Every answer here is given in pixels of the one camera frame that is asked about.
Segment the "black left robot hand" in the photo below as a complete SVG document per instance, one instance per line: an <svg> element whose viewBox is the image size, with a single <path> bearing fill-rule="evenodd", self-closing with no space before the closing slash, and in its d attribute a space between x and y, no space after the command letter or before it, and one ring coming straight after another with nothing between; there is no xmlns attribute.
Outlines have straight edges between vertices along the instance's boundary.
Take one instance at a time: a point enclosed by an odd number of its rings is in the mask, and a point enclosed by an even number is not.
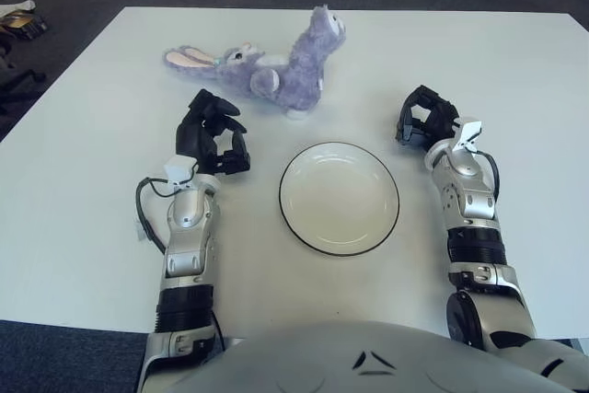
<svg viewBox="0 0 589 393"><path fill-rule="evenodd" d="M195 158L198 173L233 175L250 170L244 134L247 129L235 120L240 110L224 98L201 89L176 131L176 154ZM231 148L218 153L215 138L232 133Z"/></svg>

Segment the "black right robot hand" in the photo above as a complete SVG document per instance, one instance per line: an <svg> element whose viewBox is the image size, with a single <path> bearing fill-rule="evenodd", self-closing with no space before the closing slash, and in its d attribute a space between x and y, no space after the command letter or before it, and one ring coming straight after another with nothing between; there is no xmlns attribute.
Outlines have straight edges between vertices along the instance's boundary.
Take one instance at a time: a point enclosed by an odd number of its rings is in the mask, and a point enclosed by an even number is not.
<svg viewBox="0 0 589 393"><path fill-rule="evenodd" d="M414 107L429 111L425 121L413 116ZM454 121L458 117L456 107L450 101L441 98L432 89L420 85L403 103L395 139L402 145L428 151L435 143L454 137Z"/></svg>

